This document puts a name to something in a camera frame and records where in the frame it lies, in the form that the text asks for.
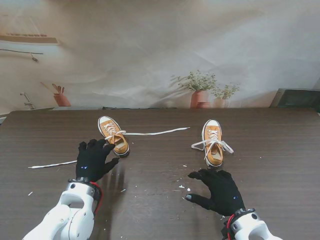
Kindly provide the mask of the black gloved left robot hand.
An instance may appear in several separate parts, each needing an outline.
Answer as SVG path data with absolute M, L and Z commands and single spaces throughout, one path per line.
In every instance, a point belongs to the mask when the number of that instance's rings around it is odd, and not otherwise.
M 91 139 L 88 143 L 81 142 L 75 167 L 76 180 L 97 182 L 110 172 L 119 163 L 119 158 L 106 162 L 107 156 L 114 148 L 115 145 L 106 144 L 105 139 Z

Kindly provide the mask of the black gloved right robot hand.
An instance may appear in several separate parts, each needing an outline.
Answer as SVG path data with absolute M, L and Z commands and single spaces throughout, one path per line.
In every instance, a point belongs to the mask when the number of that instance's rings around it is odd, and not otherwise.
M 208 187 L 210 197 L 191 193 L 185 196 L 187 201 L 226 217 L 246 209 L 239 189 L 229 172 L 200 169 L 191 172 L 188 177 L 202 181 Z

